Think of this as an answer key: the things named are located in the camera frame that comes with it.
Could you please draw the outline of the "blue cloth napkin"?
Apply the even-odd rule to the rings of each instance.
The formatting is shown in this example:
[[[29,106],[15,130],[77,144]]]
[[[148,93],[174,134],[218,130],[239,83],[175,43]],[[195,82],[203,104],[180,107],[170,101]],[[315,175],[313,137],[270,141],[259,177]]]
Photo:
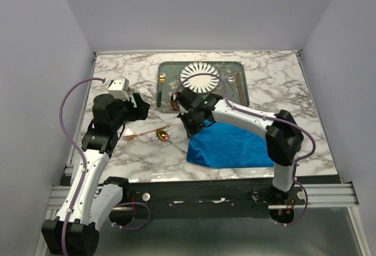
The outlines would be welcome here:
[[[187,161],[213,169],[274,166],[263,138],[230,124],[209,121],[189,139]]]

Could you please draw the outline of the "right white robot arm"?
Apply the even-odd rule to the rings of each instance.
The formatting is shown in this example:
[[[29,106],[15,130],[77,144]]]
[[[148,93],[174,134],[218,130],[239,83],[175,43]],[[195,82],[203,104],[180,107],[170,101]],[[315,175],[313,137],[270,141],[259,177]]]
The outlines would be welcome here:
[[[274,163],[270,197],[277,204],[284,204],[291,198],[294,158],[301,149],[303,134],[290,112],[260,112],[213,93],[202,98],[189,88],[177,93],[173,101],[179,105],[178,118],[189,138],[201,132],[206,121],[227,123],[263,138],[267,154]]]

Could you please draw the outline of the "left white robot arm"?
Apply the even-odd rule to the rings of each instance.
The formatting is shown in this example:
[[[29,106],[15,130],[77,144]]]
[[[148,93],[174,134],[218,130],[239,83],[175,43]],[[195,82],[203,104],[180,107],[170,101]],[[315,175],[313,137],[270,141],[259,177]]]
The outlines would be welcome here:
[[[42,235],[53,255],[93,255],[99,231],[112,209],[129,202],[126,179],[113,178],[96,195],[100,177],[127,122],[145,120],[150,105],[139,92],[124,98],[110,93],[93,100],[93,119],[79,148],[80,166],[68,195],[53,220],[45,220]]]

